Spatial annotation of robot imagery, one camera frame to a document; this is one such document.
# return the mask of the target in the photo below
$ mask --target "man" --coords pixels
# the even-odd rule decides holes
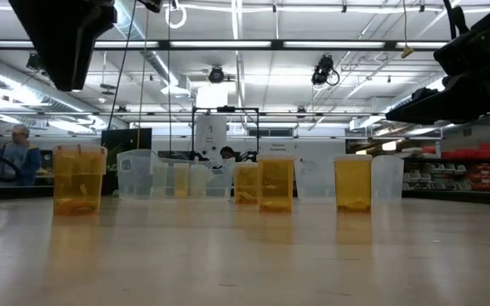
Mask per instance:
[[[41,167],[41,151],[27,139],[30,129],[23,124],[17,124],[12,129],[13,141],[3,147],[3,158],[12,162],[20,169],[21,175],[12,183],[2,183],[2,186],[33,186],[37,170]],[[0,164],[0,173],[3,177],[13,177],[14,170]]]
[[[226,146],[226,147],[220,149],[220,155],[222,156],[222,159],[224,159],[224,160],[230,159],[232,157],[236,158],[236,162],[240,162],[242,160],[242,158],[240,156],[238,156],[236,154],[236,152],[234,152],[234,150],[229,146]]]

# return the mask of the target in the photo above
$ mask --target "blue shirt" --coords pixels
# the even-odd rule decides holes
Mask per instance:
[[[17,181],[2,185],[7,186],[33,186],[37,170],[41,167],[41,151],[35,145],[16,144],[11,142],[3,147],[3,158],[12,162],[20,169],[21,175]],[[14,170],[8,165],[0,164],[2,176],[12,178]]]

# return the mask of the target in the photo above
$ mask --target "ceiling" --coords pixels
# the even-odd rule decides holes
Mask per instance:
[[[117,0],[131,11],[133,1]],[[170,29],[163,14],[153,14],[140,3],[137,5],[135,22],[145,29],[148,16],[148,30],[145,36],[149,40],[176,39],[362,39],[362,40],[402,40],[404,38],[404,14],[385,14],[386,9],[401,8],[398,0],[349,0],[349,11],[342,13],[307,12],[311,6],[318,9],[340,9],[342,1],[328,0],[277,0],[278,11],[233,14],[230,12],[207,9],[229,10],[231,0],[180,0],[180,5],[188,5],[187,19],[178,29]],[[413,11],[421,3],[429,9],[423,13]],[[243,9],[270,9],[271,0],[242,0]],[[443,8],[442,0],[407,0],[407,37],[416,40],[449,40],[447,16],[437,17]],[[462,0],[459,5],[468,10],[490,8],[490,0]],[[284,11],[282,8],[294,9]],[[372,12],[359,13],[352,9],[369,9]],[[467,13],[470,25],[477,22],[487,12]],[[238,19],[238,29],[232,30],[232,18]],[[180,13],[172,13],[172,22],[180,20]],[[9,3],[0,0],[0,39],[28,39]],[[114,28],[104,34],[100,40],[125,40]],[[221,65],[232,81],[225,82],[229,89],[229,104],[239,105],[236,94],[237,75],[236,52],[231,50],[210,51],[160,51],[157,52],[171,71],[188,77],[191,91],[208,84],[206,71],[213,65]],[[12,69],[31,75],[26,68],[29,51],[0,50],[0,63]],[[311,86],[311,73],[314,65],[324,54],[332,55],[334,62],[341,65],[338,71],[341,82],[337,87],[325,88],[320,93]],[[118,89],[117,105],[126,105],[136,111],[143,103],[144,111],[165,111],[171,104],[172,111],[190,110],[191,98],[166,95],[161,92],[165,84],[161,77],[138,52],[127,52],[123,67],[123,51],[95,51],[89,68],[84,90],[69,93],[95,109],[108,111],[114,96],[102,94],[105,91],[100,84],[117,85],[119,71],[122,68],[122,80]],[[442,68],[434,61],[432,52],[415,52],[406,59],[400,58],[400,52],[327,52],[312,49],[310,51],[240,51],[242,73],[244,74],[242,106],[259,107],[265,111],[296,111],[305,106],[308,111],[383,111],[397,102],[398,98],[424,85],[433,77],[442,74]],[[49,84],[49,80],[40,75],[35,79]],[[152,121],[167,118],[152,117]],[[172,120],[186,121],[184,116]],[[350,117],[327,117],[326,122],[345,122]],[[135,122],[137,118],[124,118]]]

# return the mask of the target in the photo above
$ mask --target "wooden table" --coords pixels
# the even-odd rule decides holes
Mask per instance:
[[[488,305],[490,206],[0,202],[0,305]]]

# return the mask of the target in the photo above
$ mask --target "table surface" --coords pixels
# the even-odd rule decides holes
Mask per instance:
[[[488,305],[490,206],[0,202],[0,305]]]

